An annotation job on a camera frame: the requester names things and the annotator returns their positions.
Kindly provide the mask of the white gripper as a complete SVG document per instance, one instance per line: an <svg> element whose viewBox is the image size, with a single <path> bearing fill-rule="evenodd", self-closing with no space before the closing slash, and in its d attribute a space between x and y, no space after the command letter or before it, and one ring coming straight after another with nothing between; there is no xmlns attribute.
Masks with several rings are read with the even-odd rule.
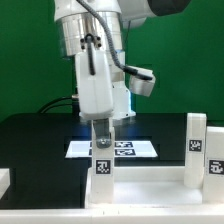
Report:
<svg viewBox="0 0 224 224"><path fill-rule="evenodd" d="M93 128L98 148L111 146L109 118L113 115L113 94L110 69L106 53L93 51L95 74L90 74L88 54L78 53L75 56L76 80L79 95L81 116L94 120Z"/></svg>

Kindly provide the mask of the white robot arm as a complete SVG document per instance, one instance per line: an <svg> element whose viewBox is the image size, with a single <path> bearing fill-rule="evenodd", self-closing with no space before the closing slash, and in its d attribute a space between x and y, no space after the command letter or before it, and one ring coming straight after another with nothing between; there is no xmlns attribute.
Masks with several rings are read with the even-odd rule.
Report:
<svg viewBox="0 0 224 224"><path fill-rule="evenodd" d="M62 55L75 62L80 115L93 124L100 149L112 145L110 121L133 116L132 93L148 97L151 70L125 63L121 30L181 13L191 0L54 0Z"/></svg>

